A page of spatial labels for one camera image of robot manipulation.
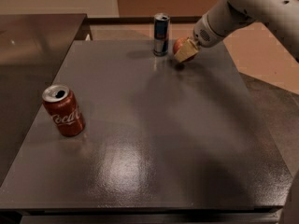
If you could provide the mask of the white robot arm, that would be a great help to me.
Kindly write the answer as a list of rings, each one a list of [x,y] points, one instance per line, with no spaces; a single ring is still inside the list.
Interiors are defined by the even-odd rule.
[[[263,23],[291,56],[299,59],[298,0],[220,0],[194,25],[193,34],[174,52],[187,62],[201,48],[211,48],[237,29]]]

